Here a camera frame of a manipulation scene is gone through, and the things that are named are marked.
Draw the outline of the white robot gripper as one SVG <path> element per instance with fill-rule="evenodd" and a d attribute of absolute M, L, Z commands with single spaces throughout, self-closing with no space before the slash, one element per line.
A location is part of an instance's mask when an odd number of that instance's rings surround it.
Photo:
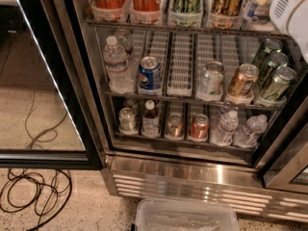
<path fill-rule="evenodd" d="M 266 5 L 269 0 L 256 0 Z M 308 63 L 308 0 L 272 0 L 269 17 L 278 30 L 290 36 Z"/>

